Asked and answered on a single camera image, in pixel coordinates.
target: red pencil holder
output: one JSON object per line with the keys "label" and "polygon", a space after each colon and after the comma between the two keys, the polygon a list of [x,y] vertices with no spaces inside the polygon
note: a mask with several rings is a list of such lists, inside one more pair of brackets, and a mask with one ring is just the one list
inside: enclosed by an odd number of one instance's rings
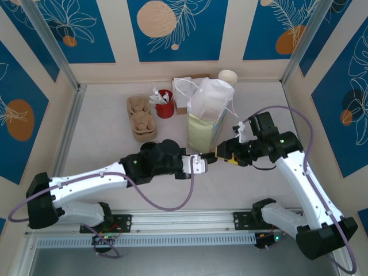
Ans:
{"label": "red pencil holder", "polygon": [[170,101],[165,105],[155,106],[157,116],[159,116],[162,119],[170,118],[174,114],[173,92],[167,89],[159,90],[159,93],[162,97],[166,94],[166,92],[168,93],[168,98],[170,99]]}

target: white floor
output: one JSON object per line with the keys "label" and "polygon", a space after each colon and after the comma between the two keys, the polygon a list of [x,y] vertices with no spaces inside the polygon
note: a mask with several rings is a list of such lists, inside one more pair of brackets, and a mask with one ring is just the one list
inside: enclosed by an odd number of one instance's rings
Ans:
{"label": "white floor", "polygon": [[[171,89],[170,82],[88,85],[66,161],[64,176],[104,167],[129,154],[137,153],[141,143],[133,139],[126,100],[130,95],[152,93],[152,88]],[[234,108],[243,120],[269,105],[286,105],[279,82],[239,82],[235,87]],[[295,128],[286,110],[272,109],[270,113],[280,132]],[[158,118],[155,141],[175,140],[187,146],[187,115]],[[239,119],[227,113],[217,143],[234,137],[231,127]],[[268,158],[257,162],[259,167],[271,166]],[[174,207],[182,203],[189,191],[189,181],[175,180],[173,175],[155,177],[141,185],[142,191],[155,203]],[[258,171],[253,167],[238,167],[217,161],[209,165],[206,174],[195,178],[194,193],[184,209],[251,208],[256,201],[272,197],[287,208],[300,207],[285,177],[277,170]],[[113,210],[153,209],[133,188],[110,190],[91,195],[86,202],[107,202]]]}

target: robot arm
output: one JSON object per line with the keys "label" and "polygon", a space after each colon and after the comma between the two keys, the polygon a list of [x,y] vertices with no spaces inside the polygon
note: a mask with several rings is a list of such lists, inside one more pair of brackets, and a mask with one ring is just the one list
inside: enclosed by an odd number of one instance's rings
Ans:
{"label": "robot arm", "polygon": [[97,231],[109,227],[113,224],[113,216],[108,204],[86,204],[78,200],[103,190],[131,187],[124,175],[137,185],[148,183],[154,176],[162,174],[188,179],[192,157],[193,173],[207,172],[206,159],[199,155],[187,156],[185,148],[180,148],[172,140],[164,140],[159,144],[146,143],[139,153],[98,170],[69,177],[48,178],[45,172],[38,174],[26,193],[27,198],[54,185],[59,188],[27,203],[29,226],[40,229],[58,222],[86,224]]}
{"label": "robot arm", "polygon": [[352,217],[343,217],[307,164],[307,173],[327,203],[329,211],[325,209],[304,173],[305,154],[295,134],[280,134],[269,112],[252,116],[249,122],[257,139],[244,141],[244,128],[239,124],[233,128],[238,134],[237,138],[222,142],[216,148],[216,157],[238,166],[248,166],[258,158],[268,156],[288,179],[304,211],[304,216],[295,214],[268,198],[253,204],[252,216],[255,222],[275,225],[285,231],[296,239],[300,250],[309,259],[316,259],[344,246],[331,215],[336,218],[348,240],[358,226]]}

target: white plastic bag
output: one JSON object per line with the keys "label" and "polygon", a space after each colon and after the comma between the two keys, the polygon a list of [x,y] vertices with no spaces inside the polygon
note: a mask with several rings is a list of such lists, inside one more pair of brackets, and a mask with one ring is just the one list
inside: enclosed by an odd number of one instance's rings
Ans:
{"label": "white plastic bag", "polygon": [[234,95],[234,88],[220,79],[205,78],[188,102],[188,112],[205,121],[215,122]]}

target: white cup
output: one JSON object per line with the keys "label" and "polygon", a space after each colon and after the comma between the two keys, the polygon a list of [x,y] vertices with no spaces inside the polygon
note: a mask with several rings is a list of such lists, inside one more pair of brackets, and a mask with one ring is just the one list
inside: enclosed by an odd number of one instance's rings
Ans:
{"label": "white cup", "polygon": [[231,70],[222,70],[218,74],[218,79],[221,79],[224,82],[229,83],[232,87],[234,87],[236,81],[237,81],[237,75],[235,72]]}

